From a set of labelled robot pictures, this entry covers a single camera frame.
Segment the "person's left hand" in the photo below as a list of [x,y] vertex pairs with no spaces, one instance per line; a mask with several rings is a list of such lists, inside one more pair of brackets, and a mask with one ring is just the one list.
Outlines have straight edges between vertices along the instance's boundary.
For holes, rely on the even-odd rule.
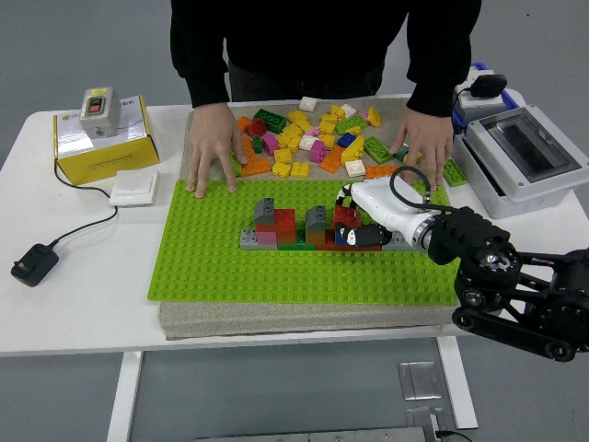
[[405,109],[389,152],[397,153],[409,144],[407,165],[415,167],[423,155],[424,174],[433,188],[443,181],[444,166],[453,151],[454,129],[450,117],[437,117]]

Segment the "person's right hand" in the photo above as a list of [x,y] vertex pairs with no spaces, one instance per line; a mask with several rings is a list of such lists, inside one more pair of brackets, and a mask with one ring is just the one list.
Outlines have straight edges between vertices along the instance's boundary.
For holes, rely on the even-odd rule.
[[212,162],[217,158],[225,174],[230,193],[237,190],[237,179],[231,159],[234,154],[240,164],[248,163],[242,135],[233,112],[226,103],[215,103],[193,110],[189,135],[190,161],[187,187],[197,199],[204,197]]

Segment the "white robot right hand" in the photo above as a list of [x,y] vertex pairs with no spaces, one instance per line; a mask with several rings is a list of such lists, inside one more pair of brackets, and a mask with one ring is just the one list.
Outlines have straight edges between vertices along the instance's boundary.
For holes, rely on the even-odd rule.
[[414,250],[426,252],[433,221],[439,214],[434,209],[421,209],[422,198],[399,177],[358,181],[342,186],[336,205],[349,198],[351,208],[364,210],[373,220],[371,225],[346,227],[335,224],[335,237],[358,249],[382,247],[399,233]]

